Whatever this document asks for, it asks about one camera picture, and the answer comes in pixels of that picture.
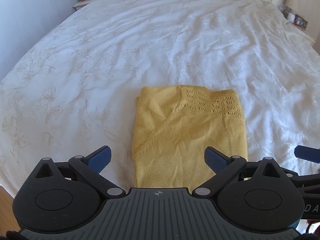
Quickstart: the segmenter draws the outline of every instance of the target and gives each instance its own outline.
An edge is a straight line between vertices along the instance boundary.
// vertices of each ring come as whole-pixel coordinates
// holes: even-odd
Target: white duvet
[[[259,0],[94,1],[0,83],[0,184],[15,195],[42,157],[109,145],[101,174],[127,190],[135,98],[143,86],[178,84],[238,92],[250,161],[317,173],[293,150],[319,147],[319,68],[308,42]]]

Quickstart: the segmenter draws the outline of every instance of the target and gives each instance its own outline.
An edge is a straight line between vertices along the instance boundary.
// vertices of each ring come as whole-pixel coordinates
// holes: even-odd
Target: floral pattern
[[[0,184],[15,195],[41,158],[109,145],[101,174],[127,190],[135,98],[143,86],[178,84],[237,91],[251,161],[267,155],[318,172],[293,150],[318,147],[319,65],[308,41],[259,0],[96,0],[0,82]]]

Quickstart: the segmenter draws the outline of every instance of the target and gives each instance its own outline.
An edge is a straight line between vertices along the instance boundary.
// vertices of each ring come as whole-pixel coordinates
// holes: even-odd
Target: blue gripper pad
[[[294,149],[294,155],[302,160],[310,161],[313,163],[320,163],[320,149],[298,145]]]
[[[219,173],[231,163],[229,157],[213,147],[207,147],[204,150],[204,161],[215,173]]]
[[[85,158],[87,166],[97,174],[99,174],[111,161],[111,149],[108,146],[101,148]]]

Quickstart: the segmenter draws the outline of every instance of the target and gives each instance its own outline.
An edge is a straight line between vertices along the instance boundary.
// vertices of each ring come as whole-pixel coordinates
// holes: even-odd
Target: white wall
[[[75,12],[78,0],[0,0],[0,80],[44,35]]]
[[[320,32],[320,0],[299,0],[298,14],[308,21],[307,33],[314,39]]]

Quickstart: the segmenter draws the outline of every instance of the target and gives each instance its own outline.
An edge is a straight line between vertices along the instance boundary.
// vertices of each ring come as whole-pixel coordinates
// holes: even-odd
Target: yellow sweater
[[[136,187],[191,192],[214,175],[204,162],[208,146],[247,158],[244,116],[234,91],[142,88],[132,143]]]

